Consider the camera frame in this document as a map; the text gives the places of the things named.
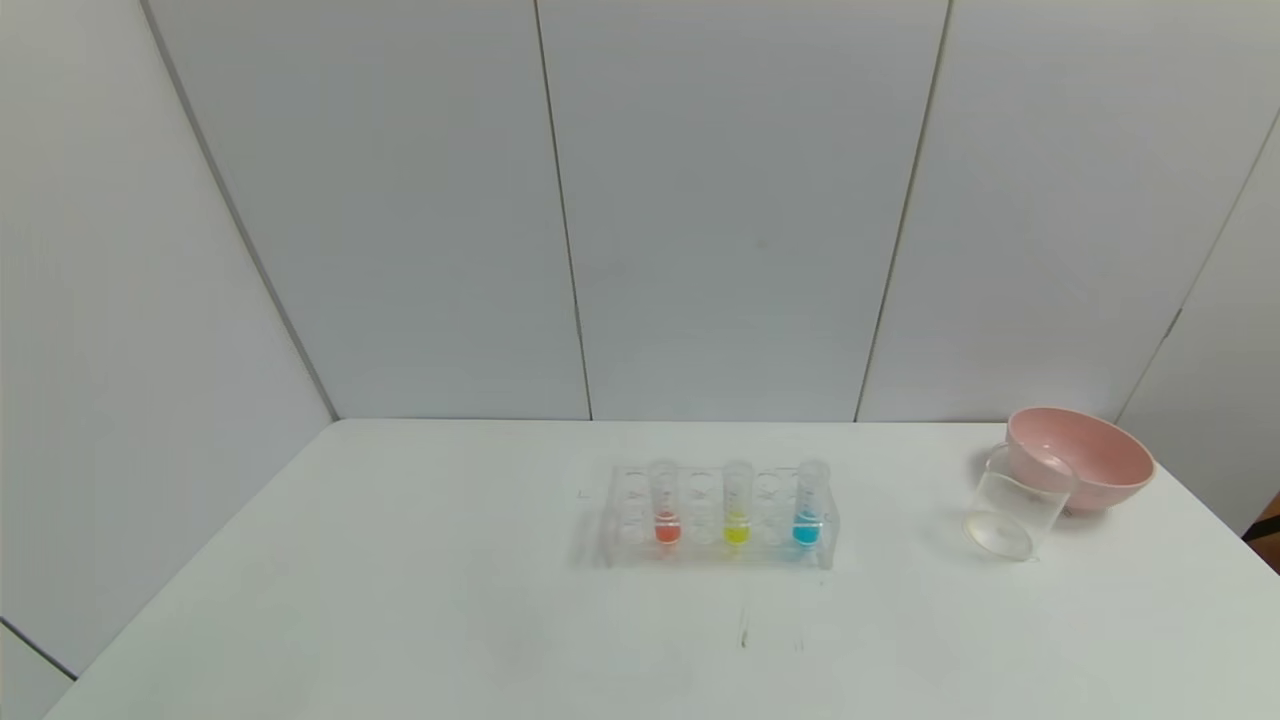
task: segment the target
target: test tube rack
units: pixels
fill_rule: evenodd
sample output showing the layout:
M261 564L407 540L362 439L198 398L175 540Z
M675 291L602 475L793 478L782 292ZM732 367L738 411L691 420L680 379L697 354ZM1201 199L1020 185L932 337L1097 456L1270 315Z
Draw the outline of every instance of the test tube rack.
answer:
M609 566L778 565L829 570L840 537L840 512L829 483L822 489L822 518L806 524L797 542L796 468L755 471L751 487L750 534L741 544L726 541L723 468L677 468L680 532L676 542L658 542L649 468L618 466L600 523Z

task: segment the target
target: test tube with yellow liquid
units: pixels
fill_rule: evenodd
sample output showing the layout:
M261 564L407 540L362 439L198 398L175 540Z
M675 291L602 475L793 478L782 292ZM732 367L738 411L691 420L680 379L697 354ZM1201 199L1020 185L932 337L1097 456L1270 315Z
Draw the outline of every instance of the test tube with yellow liquid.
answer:
M736 460L724 465L724 542L746 544L751 539L751 487L755 469Z

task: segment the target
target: test tube with red liquid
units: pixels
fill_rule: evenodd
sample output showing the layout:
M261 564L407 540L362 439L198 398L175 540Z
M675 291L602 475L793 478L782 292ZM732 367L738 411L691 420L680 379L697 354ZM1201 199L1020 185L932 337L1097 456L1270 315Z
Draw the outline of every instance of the test tube with red liquid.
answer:
M671 460L659 460L649 466L653 534L663 544L672 544L680 539L678 474L680 469Z

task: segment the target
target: orange liquid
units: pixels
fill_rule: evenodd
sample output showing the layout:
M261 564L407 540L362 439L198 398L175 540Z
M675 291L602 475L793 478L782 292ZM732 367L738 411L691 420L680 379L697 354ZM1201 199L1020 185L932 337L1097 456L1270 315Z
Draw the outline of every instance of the orange liquid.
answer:
M653 519L653 534L658 542L671 544L680 539L680 519L675 515L658 515Z

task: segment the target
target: white tabletop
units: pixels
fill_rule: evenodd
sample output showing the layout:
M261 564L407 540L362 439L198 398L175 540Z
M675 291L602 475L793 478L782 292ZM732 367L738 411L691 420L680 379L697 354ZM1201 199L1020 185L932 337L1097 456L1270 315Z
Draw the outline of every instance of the white tabletop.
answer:
M1274 717L1280 580L1165 471L1041 561L960 514L1001 425L348 420L51 720ZM835 570L607 569L614 464L822 457Z

